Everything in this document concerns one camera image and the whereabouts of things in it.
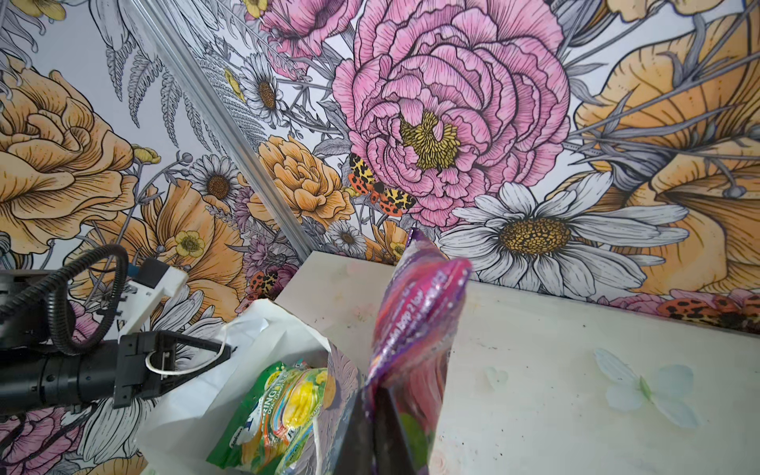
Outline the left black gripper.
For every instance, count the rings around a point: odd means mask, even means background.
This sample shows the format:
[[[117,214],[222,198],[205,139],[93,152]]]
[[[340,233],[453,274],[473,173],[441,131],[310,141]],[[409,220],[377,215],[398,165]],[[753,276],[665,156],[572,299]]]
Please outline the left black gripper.
[[[215,340],[202,340],[176,332],[140,332],[101,342],[79,355],[31,348],[3,350],[1,414],[73,408],[107,398],[121,409],[136,399],[163,396],[229,360],[235,348],[228,344],[228,334],[220,330]],[[166,369],[166,358],[171,364],[176,362],[178,342],[212,355],[195,366]],[[148,362],[160,367],[153,372]]]

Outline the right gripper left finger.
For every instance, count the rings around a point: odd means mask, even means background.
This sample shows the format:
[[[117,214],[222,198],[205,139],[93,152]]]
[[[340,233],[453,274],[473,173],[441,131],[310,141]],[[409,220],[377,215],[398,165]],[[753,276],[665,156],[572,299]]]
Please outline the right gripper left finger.
[[[370,475],[373,473],[373,437],[364,411],[361,391],[348,400],[340,415],[338,428],[325,462],[325,474]]]

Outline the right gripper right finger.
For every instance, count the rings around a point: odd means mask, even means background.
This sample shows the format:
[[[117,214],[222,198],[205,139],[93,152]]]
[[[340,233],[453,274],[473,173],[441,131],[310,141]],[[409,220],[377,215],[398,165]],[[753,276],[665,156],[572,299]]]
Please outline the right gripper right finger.
[[[414,464],[411,437],[403,417],[414,416],[409,406],[396,394],[380,387],[375,393],[373,423],[374,468],[379,475],[413,475],[418,471]]]

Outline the floral paper gift bag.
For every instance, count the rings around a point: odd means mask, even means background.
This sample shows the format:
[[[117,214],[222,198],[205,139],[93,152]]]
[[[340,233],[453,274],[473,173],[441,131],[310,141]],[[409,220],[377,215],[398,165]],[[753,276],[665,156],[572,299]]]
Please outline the floral paper gift bag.
[[[334,474],[361,383],[320,332],[268,301],[223,327],[229,360],[164,396],[137,436],[146,474]]]

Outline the green Fox's candy packet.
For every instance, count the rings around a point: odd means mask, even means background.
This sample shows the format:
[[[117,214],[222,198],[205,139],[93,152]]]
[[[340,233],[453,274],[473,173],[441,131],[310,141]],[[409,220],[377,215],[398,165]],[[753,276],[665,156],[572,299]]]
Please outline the green Fox's candy packet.
[[[326,367],[300,360],[265,368],[243,396],[206,461],[247,474],[297,474],[308,463],[314,421],[329,383]]]

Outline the purple snack packet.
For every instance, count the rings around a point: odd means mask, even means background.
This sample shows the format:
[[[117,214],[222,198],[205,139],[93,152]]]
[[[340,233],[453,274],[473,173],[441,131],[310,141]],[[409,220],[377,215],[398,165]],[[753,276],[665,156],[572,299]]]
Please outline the purple snack packet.
[[[375,322],[365,413],[373,437],[378,388],[393,391],[409,406],[414,420],[404,416],[403,423],[411,437],[417,474],[429,473],[450,353],[471,273],[468,259],[450,259],[423,232],[412,231]]]

